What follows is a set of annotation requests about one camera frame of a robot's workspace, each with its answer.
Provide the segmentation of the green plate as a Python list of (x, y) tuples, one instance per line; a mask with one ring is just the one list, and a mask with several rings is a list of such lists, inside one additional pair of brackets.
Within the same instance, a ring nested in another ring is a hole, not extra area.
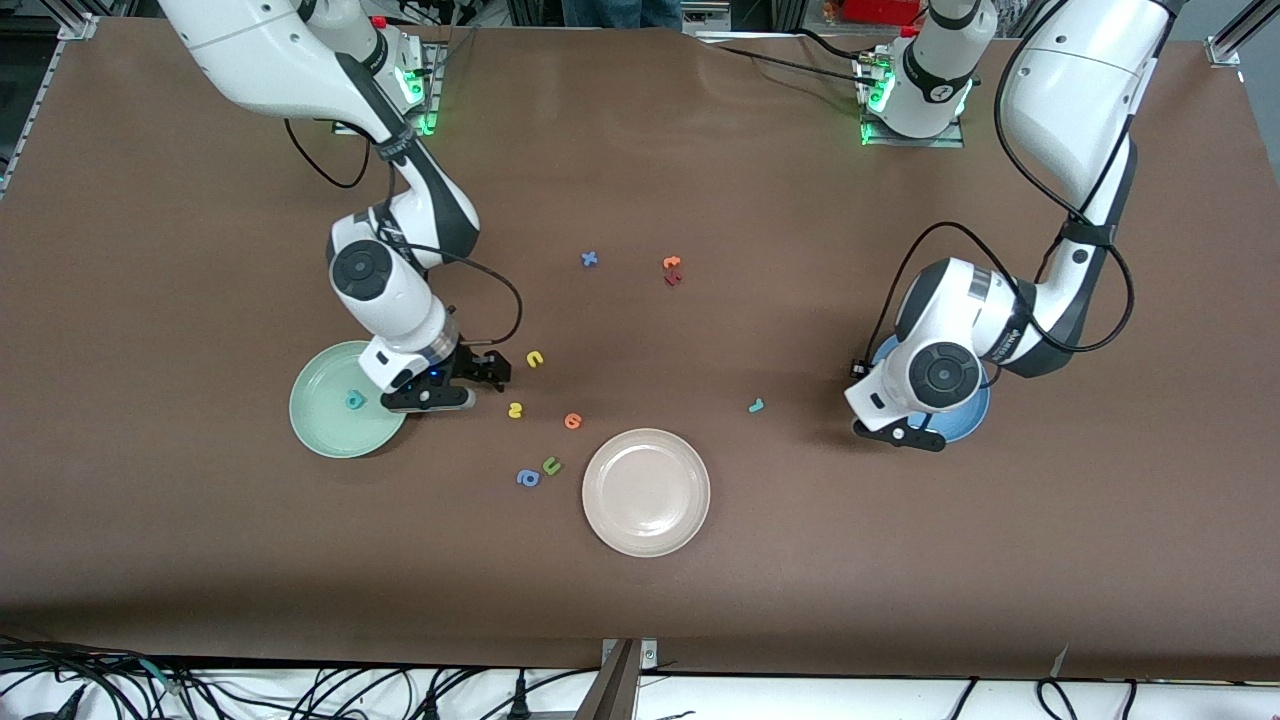
[[(360, 366), (367, 346), (366, 341), (333, 345), (306, 363), (294, 379), (291, 427), (297, 439), (317, 455), (351, 459), (374, 454), (404, 424), (404, 415), (381, 406), (381, 391)], [(367, 398), (358, 411), (346, 407), (349, 389)]]

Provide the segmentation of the beige plate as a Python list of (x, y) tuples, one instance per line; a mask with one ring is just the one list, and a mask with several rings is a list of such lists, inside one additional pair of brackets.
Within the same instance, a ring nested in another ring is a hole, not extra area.
[(684, 438), (657, 428), (622, 432), (582, 474), (584, 515), (596, 538), (634, 559), (684, 548), (710, 511), (710, 475)]

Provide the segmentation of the person in blue jeans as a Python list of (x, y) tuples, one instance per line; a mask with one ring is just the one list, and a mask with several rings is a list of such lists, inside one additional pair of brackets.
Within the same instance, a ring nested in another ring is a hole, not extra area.
[(584, 28), (684, 29), (681, 0), (561, 0), (564, 24)]

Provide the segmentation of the blue plate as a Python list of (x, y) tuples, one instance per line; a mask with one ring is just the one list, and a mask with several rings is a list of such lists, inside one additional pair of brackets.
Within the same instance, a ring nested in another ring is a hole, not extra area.
[(977, 356), (963, 346), (954, 342), (923, 346), (911, 356), (908, 370), (908, 388), (924, 407), (900, 418), (906, 418), (911, 427), (938, 432), (950, 445), (970, 436), (986, 419), (989, 377)]

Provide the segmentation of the red box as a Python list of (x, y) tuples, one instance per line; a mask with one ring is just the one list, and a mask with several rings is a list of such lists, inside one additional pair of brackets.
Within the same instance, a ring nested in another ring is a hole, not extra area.
[(867, 26), (910, 26), (925, 0), (838, 0), (842, 20)]

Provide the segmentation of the metal table bracket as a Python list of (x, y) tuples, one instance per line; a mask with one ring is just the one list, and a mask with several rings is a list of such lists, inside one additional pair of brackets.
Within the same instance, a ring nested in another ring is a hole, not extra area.
[(658, 665), (658, 641), (605, 639), (602, 644), (602, 667), (573, 720), (634, 720), (640, 676)]

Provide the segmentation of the aluminium frame rail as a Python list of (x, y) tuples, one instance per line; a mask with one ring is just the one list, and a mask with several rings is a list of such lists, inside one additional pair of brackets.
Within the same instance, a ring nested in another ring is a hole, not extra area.
[(0, 0), (0, 199), (67, 45), (92, 36), (96, 0)]
[(1280, 0), (1248, 0), (1216, 35), (1204, 41), (1210, 64), (1238, 67), (1239, 51), (1277, 17), (1280, 17)]

